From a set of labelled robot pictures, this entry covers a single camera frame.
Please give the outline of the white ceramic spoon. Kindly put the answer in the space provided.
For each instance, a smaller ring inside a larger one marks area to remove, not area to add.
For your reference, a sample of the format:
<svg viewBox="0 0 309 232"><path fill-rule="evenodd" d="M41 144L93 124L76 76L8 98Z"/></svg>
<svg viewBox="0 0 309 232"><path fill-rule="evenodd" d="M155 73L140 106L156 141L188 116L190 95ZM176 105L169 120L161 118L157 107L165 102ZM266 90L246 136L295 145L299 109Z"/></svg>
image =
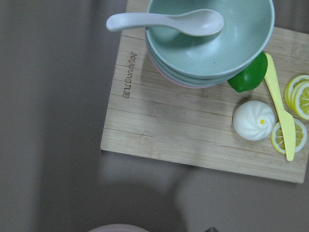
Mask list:
<svg viewBox="0 0 309 232"><path fill-rule="evenodd" d="M215 10L199 9L184 14L121 13L110 16L106 21L109 31L126 29L169 27L184 34L202 37L220 32L224 18Z"/></svg>

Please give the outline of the lemon slice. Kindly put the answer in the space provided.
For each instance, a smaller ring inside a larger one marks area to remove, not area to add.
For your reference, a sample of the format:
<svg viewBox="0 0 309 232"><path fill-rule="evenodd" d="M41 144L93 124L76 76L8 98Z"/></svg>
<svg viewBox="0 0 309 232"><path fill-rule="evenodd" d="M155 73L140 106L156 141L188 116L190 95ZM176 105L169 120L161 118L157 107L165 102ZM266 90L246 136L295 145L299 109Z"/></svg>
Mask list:
<svg viewBox="0 0 309 232"><path fill-rule="evenodd" d="M307 130L305 125L298 119L295 121L295 153L301 151L307 141ZM271 143L275 150L282 154L286 154L285 145L283 140L283 133L280 122L277 122L270 135Z"/></svg>

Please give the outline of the lemon half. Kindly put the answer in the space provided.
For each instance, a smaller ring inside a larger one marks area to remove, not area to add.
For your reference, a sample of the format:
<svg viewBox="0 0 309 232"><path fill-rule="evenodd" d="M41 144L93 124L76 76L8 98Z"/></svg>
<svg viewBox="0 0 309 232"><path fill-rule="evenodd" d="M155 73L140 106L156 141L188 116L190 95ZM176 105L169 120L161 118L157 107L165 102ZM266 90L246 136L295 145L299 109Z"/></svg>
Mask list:
<svg viewBox="0 0 309 232"><path fill-rule="evenodd" d="M284 101L300 118L309 119L309 76L291 79L284 89Z"/></svg>

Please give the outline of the wooden cutting board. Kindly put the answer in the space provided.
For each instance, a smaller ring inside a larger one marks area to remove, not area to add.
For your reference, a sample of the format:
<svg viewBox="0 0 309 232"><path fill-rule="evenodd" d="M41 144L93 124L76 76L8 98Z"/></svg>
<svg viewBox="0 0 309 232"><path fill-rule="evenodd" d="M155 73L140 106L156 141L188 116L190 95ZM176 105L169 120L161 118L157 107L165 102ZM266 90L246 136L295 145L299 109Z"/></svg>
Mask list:
<svg viewBox="0 0 309 232"><path fill-rule="evenodd" d="M191 89L166 79L151 62L145 31L121 35L101 149L239 174L303 183L306 146L288 161L269 138L248 141L234 130L242 103L273 106L265 83L238 93L228 83Z"/></svg>

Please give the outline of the stack of green bowls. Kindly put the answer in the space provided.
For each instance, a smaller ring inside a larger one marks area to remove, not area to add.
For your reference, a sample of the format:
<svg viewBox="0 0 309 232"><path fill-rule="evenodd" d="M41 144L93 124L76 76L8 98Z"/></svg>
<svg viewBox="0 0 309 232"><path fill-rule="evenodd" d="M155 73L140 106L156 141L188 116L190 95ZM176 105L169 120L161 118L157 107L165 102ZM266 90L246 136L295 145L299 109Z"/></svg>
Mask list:
<svg viewBox="0 0 309 232"><path fill-rule="evenodd" d="M153 0L147 11L179 15L213 9L224 19L214 35L194 37L166 27L145 32L155 66L172 82L202 88L222 83L244 70L265 48L274 28L270 0Z"/></svg>

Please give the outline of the green lime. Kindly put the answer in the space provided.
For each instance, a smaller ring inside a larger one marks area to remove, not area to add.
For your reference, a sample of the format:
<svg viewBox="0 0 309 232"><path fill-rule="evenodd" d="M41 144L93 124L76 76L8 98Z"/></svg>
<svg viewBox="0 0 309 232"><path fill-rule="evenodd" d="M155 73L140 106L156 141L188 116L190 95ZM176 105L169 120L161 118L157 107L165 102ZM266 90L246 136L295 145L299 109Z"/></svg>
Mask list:
<svg viewBox="0 0 309 232"><path fill-rule="evenodd" d="M253 90L263 81L267 66L266 54L261 52L247 68L229 79L228 83L236 92Z"/></svg>

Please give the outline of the yellow plastic knife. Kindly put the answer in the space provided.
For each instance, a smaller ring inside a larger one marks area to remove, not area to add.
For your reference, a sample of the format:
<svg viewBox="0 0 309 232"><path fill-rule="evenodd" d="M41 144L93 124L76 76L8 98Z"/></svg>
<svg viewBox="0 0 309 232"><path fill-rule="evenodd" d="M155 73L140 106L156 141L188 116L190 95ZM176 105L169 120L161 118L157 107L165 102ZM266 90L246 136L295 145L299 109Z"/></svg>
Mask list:
<svg viewBox="0 0 309 232"><path fill-rule="evenodd" d="M292 161L295 156L296 147L294 118L284 108L273 58L269 53L265 53L265 55L267 58L267 71L264 80L272 97L278 120L281 124L286 158L288 161Z"/></svg>

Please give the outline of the white steamed bun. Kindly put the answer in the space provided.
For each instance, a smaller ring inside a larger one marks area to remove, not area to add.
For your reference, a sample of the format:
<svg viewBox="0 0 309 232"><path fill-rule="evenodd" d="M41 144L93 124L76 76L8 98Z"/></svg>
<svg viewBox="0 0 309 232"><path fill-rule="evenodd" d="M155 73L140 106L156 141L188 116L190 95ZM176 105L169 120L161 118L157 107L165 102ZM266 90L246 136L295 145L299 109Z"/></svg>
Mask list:
<svg viewBox="0 0 309 232"><path fill-rule="evenodd" d="M267 138L275 124L272 109L261 101L248 101L237 108L233 126L238 135L250 141Z"/></svg>

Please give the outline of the pink bowl with ice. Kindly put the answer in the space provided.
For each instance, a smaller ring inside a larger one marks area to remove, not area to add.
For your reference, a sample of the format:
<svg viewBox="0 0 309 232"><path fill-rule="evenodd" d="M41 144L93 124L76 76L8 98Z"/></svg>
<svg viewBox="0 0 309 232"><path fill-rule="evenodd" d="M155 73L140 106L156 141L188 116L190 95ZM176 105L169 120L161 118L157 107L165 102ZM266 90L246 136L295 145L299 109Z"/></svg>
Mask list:
<svg viewBox="0 0 309 232"><path fill-rule="evenodd" d="M147 230L129 224L110 224L89 230L88 232L148 232Z"/></svg>

